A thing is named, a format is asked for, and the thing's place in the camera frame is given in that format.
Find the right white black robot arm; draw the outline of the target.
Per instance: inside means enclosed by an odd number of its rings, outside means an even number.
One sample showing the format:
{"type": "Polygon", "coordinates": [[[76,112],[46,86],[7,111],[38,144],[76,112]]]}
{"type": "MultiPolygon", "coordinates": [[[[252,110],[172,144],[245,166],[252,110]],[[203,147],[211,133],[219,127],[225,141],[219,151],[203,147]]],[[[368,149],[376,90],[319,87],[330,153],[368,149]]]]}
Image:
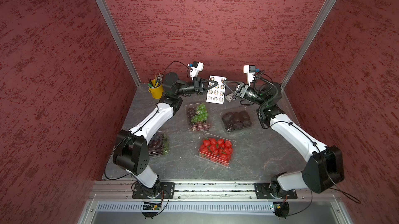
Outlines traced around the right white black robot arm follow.
{"type": "Polygon", "coordinates": [[[277,105],[281,99],[281,87],[260,75],[254,81],[264,82],[259,89],[244,82],[224,80],[223,85],[238,98],[259,105],[257,116],[263,129],[272,129],[285,138],[306,161],[302,171],[280,173],[271,179],[269,191],[273,198],[284,198],[289,191],[310,189],[315,193],[336,186],[345,179],[341,150],[318,141],[297,124],[277,105]]]}

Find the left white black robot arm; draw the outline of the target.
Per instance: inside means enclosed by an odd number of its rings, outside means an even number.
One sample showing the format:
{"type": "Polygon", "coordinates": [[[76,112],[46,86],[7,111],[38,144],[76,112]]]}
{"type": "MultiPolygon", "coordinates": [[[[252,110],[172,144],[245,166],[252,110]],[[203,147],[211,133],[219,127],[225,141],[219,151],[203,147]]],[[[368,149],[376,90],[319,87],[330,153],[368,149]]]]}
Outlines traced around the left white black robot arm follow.
{"type": "Polygon", "coordinates": [[[217,85],[217,81],[201,77],[193,77],[189,82],[182,81],[176,73],[170,72],[163,76],[164,93],[155,105],[155,109],[129,131],[121,130],[117,134],[112,161],[133,175],[149,198],[159,195],[161,181],[159,175],[149,166],[148,143],[162,125],[180,109],[182,95],[202,95],[217,85]]]}

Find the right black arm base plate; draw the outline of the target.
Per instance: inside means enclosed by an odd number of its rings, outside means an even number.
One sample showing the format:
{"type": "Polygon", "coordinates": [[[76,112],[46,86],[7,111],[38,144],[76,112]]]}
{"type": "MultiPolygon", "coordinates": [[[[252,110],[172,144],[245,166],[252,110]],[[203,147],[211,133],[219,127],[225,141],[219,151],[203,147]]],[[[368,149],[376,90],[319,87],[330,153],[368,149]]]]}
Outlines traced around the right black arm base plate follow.
{"type": "Polygon", "coordinates": [[[283,190],[276,182],[257,182],[254,183],[257,199],[267,200],[296,200],[298,196],[295,190],[283,190]]]}

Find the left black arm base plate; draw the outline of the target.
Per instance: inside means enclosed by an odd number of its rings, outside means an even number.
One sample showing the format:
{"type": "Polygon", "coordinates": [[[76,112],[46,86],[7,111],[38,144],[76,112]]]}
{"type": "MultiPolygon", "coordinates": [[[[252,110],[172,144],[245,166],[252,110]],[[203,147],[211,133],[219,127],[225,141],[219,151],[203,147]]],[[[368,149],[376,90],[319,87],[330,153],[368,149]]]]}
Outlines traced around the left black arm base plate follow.
{"type": "Polygon", "coordinates": [[[133,199],[172,199],[174,197],[174,182],[156,182],[148,188],[139,182],[131,186],[133,199]]]}

